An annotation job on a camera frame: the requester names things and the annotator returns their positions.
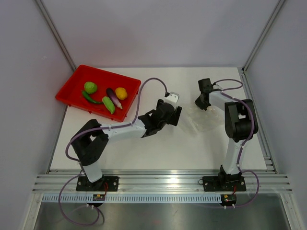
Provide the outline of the clear zip top bag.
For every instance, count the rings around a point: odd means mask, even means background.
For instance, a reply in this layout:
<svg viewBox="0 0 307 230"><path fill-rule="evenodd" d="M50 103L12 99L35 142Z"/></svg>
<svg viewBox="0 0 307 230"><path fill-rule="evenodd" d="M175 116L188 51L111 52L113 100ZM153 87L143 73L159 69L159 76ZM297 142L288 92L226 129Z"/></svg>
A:
<svg viewBox="0 0 307 230"><path fill-rule="evenodd" d="M205 132L224 125L223 111L216 106L214 107L217 110L215 113L201 110L195 104L186 108L189 121L197 131Z"/></svg>

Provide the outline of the yellow fake lemon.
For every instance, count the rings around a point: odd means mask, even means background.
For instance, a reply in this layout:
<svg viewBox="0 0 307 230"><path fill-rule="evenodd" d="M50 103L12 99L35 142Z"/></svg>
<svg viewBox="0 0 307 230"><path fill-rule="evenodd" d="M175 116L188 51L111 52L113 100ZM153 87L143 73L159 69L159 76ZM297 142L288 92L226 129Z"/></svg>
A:
<svg viewBox="0 0 307 230"><path fill-rule="evenodd" d="M116 88L115 93L116 93L117 98L120 100L125 100L128 96L126 89L122 87Z"/></svg>

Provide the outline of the purple fake eggplant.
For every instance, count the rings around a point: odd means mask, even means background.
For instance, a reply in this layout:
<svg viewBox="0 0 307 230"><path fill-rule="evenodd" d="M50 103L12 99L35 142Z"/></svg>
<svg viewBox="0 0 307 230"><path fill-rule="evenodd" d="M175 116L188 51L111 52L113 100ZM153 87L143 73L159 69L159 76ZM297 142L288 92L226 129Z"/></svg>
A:
<svg viewBox="0 0 307 230"><path fill-rule="evenodd" d="M119 109L122 109L122 105L119 102L118 97L116 96L115 92L111 89L111 88L107 88L106 89L106 93L108 95L108 97L110 98L110 100L113 102L113 104L118 107Z"/></svg>

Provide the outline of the light green fake lime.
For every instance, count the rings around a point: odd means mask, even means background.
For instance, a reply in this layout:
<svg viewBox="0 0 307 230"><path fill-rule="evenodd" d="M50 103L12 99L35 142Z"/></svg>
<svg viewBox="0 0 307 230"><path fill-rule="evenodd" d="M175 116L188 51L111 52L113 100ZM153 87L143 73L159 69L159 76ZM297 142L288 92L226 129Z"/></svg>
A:
<svg viewBox="0 0 307 230"><path fill-rule="evenodd" d="M112 100L111 100L109 97L105 96L105 97L102 98L102 102L103 102L103 104L105 105L106 109L107 109L111 114L114 114L114 112L115 112L115 106L114 106Z"/></svg>

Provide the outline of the light green fake guava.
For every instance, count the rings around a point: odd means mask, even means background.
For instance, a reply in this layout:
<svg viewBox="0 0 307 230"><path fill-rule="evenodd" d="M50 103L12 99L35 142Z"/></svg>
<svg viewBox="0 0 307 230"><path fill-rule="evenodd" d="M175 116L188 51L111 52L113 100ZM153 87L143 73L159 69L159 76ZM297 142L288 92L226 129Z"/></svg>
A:
<svg viewBox="0 0 307 230"><path fill-rule="evenodd" d="M89 93L95 93L97 91L97 85L91 81L88 81L84 84L84 90Z"/></svg>

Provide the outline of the dark green fake cucumber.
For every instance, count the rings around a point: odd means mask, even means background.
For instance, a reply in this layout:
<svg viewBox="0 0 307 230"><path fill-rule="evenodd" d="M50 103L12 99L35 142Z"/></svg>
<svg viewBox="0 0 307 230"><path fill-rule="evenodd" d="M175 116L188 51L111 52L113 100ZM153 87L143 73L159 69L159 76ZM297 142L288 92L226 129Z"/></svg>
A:
<svg viewBox="0 0 307 230"><path fill-rule="evenodd" d="M92 103L92 104L103 104L102 101L96 101L94 100L89 93L87 93L86 91L82 91L82 96L84 99L86 99L88 102Z"/></svg>

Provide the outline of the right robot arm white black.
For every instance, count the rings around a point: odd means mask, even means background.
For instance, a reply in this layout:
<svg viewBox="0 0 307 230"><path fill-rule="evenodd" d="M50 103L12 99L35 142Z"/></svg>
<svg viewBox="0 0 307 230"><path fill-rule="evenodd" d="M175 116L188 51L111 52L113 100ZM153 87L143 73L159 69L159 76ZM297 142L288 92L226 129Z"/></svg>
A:
<svg viewBox="0 0 307 230"><path fill-rule="evenodd" d="M240 166L244 148L259 126L251 99L240 100L225 93L232 88L222 89L209 78L198 81L200 96L195 104L201 110L216 106L224 111L224 128L228 139L226 157L216 176L203 176L202 186L205 192L246 191L245 180Z"/></svg>

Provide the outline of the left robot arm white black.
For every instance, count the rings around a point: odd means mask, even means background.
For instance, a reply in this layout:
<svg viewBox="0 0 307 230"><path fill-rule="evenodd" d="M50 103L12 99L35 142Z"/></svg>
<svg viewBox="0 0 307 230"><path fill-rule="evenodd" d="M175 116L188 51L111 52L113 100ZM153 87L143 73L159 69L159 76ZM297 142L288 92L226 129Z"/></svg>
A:
<svg viewBox="0 0 307 230"><path fill-rule="evenodd" d="M117 177L104 177L99 167L100 159L105 147L111 141L127 138L145 138L155 135L165 125L177 126L182 108L177 105L179 95L168 94L157 102L155 109L141 115L132 122L101 126L97 120L89 120L71 139L84 176L78 178L77 191L96 192L116 191L112 183Z"/></svg>

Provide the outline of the red plastic tray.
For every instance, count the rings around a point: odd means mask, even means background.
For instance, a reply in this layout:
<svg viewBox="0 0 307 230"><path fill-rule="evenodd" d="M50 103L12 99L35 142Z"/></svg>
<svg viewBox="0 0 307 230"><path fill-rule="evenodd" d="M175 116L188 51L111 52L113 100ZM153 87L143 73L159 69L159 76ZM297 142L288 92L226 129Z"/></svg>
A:
<svg viewBox="0 0 307 230"><path fill-rule="evenodd" d="M112 90L120 87L124 88L128 96L125 100L121 101L123 108L116 107L115 112L111 114L102 103L94 104L88 101L82 95L86 82L92 82L97 86L96 92L90 94L90 97L97 102L102 102L103 97L107 96L106 90L108 88ZM80 65L62 86L55 98L68 106L122 122L137 96L140 85L141 81L138 79Z"/></svg>

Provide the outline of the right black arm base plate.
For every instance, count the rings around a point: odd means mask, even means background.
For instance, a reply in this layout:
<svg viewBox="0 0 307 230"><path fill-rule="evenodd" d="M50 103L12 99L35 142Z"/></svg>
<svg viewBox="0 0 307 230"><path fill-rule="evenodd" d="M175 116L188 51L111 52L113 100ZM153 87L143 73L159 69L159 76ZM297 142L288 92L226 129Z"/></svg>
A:
<svg viewBox="0 0 307 230"><path fill-rule="evenodd" d="M217 176L204 176L201 181L205 192L245 192L247 190L243 177L238 181L220 182Z"/></svg>

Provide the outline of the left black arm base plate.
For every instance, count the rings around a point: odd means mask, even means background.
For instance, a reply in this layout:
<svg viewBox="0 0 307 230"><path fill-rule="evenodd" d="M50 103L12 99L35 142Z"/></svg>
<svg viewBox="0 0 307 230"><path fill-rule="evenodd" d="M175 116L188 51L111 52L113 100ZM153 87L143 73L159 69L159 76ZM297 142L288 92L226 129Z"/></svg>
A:
<svg viewBox="0 0 307 230"><path fill-rule="evenodd" d="M119 177L103 176L96 182L90 182L86 176L78 178L76 191L78 192L116 192L118 190Z"/></svg>

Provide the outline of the right aluminium corner post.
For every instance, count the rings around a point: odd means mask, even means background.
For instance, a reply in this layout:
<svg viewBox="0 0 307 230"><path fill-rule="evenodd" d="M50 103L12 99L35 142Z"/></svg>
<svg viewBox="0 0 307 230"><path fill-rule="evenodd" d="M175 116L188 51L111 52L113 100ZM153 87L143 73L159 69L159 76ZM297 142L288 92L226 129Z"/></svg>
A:
<svg viewBox="0 0 307 230"><path fill-rule="evenodd" d="M264 43L266 37L268 36L270 30L273 28L275 21L277 20L279 14L281 13L284 5L287 3L287 0L278 0L275 7L273 8L268 20L266 21L255 45L253 46L251 53L249 54L242 71L245 74L259 52L262 44Z"/></svg>

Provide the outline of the aluminium corner post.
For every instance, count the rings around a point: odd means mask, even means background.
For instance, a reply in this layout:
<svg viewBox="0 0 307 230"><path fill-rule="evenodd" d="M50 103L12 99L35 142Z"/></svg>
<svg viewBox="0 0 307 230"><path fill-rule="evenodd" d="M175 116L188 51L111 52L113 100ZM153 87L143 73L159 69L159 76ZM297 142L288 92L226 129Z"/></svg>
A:
<svg viewBox="0 0 307 230"><path fill-rule="evenodd" d="M281 13L284 5L287 3L287 0L278 0L275 7L273 8L268 20L266 21L255 45L253 46L251 53L249 54L242 71L245 74L259 52L262 44L264 43L266 37L268 36L270 30L273 28L275 21L277 20L279 14Z"/></svg>
<svg viewBox="0 0 307 230"><path fill-rule="evenodd" d="M56 40L62 54L64 55L68 65L70 66L72 71L75 71L77 69L72 57L69 54L68 49L66 48L51 16L50 13L47 10L47 7L44 4L43 0L34 0L34 3L36 4L36 6L38 7L38 10L40 11L40 13L42 14L42 17L44 18L44 21L46 22L49 30L51 31L54 39Z"/></svg>

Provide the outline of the aluminium mounting rail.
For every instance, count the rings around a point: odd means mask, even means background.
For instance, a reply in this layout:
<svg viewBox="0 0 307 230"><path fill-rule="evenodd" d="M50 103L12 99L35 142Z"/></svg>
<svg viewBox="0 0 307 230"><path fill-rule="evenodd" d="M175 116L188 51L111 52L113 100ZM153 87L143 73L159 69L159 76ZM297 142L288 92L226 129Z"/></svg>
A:
<svg viewBox="0 0 307 230"><path fill-rule="evenodd" d="M33 193L56 193L65 183L66 193L75 192L78 174L75 170L50 171L36 177ZM105 170L105 176L119 177L118 193L123 194L200 194L204 193L201 178L216 175L217 171L208 170ZM288 193L292 187L285 174L274 171L258 171L254 176L244 173L246 192L258 191L263 194Z"/></svg>

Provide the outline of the left aluminium corner post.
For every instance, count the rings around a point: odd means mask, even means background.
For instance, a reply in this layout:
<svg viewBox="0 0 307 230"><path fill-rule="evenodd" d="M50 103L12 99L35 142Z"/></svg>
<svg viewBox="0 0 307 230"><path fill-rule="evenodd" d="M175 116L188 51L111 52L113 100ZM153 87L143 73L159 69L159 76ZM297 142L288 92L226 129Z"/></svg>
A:
<svg viewBox="0 0 307 230"><path fill-rule="evenodd" d="M44 21L46 22L49 30L51 31L54 39L56 40L62 54L64 55L68 65L70 66L72 71L75 71L77 69L72 57L69 54L68 49L66 48L51 16L50 13L47 10L47 7L44 4L43 0L34 0L34 3L36 4L36 6L38 7L38 10L40 11L40 13L42 14L42 17L44 18Z"/></svg>

